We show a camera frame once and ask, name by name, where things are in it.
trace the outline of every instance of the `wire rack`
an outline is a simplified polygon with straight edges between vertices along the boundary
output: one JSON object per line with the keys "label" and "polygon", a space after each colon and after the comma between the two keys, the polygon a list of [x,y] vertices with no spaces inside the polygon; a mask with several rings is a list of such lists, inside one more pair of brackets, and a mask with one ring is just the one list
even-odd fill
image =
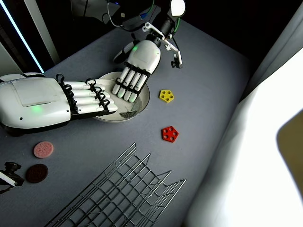
{"label": "wire rack", "polygon": [[136,150],[134,143],[46,226],[153,226],[186,179],[165,184],[171,171],[154,174],[150,154],[140,160]]}

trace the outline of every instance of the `red pentagonal toy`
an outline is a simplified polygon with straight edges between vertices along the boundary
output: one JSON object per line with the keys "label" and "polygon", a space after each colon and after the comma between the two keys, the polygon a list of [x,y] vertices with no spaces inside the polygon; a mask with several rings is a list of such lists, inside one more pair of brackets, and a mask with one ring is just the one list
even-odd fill
{"label": "red pentagonal toy", "polygon": [[178,135],[179,135],[179,133],[173,126],[162,129],[162,139],[164,139],[168,142],[171,142],[171,143],[175,142]]}

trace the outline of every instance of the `tabletop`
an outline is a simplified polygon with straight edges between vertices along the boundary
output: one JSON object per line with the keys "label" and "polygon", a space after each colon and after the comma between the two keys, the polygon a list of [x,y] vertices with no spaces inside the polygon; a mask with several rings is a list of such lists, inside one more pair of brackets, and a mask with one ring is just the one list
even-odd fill
{"label": "tabletop", "polygon": [[[145,35],[137,32],[141,40]],[[151,153],[151,170],[159,174],[172,170],[167,183],[187,179],[154,226],[181,225],[247,84],[250,63],[185,21],[181,21],[175,38],[184,67],[172,68],[173,54],[161,47],[160,64],[147,82],[149,104],[132,120],[75,120],[62,128],[21,137],[0,130],[0,169],[6,161],[22,165],[16,172],[21,177],[34,164],[45,164],[49,169],[42,182],[25,181],[0,195],[0,226],[44,226],[135,141],[139,158]],[[85,81],[122,70],[123,64],[116,65],[112,59],[131,41],[130,33],[115,29],[45,75],[53,78],[61,73],[66,80]],[[161,101],[162,89],[172,90],[175,99],[168,104]],[[179,132],[174,143],[161,138],[161,129],[171,125]],[[33,147],[41,141],[54,145],[49,158],[33,155]]]}

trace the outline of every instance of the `green glowing spot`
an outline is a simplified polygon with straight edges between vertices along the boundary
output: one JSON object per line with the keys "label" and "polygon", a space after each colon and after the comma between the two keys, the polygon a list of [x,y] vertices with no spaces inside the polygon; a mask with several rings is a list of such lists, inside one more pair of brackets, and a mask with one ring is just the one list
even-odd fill
{"label": "green glowing spot", "polygon": [[32,106],[32,111],[34,113],[40,113],[40,112],[42,112],[42,108],[38,105],[34,105],[34,106]]}

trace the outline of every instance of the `pink disc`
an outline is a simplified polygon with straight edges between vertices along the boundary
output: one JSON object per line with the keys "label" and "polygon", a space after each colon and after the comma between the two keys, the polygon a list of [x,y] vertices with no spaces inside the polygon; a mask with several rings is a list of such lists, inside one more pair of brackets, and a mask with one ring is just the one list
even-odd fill
{"label": "pink disc", "polygon": [[53,145],[50,142],[43,141],[38,143],[34,148],[34,155],[39,158],[50,157],[53,153]]}

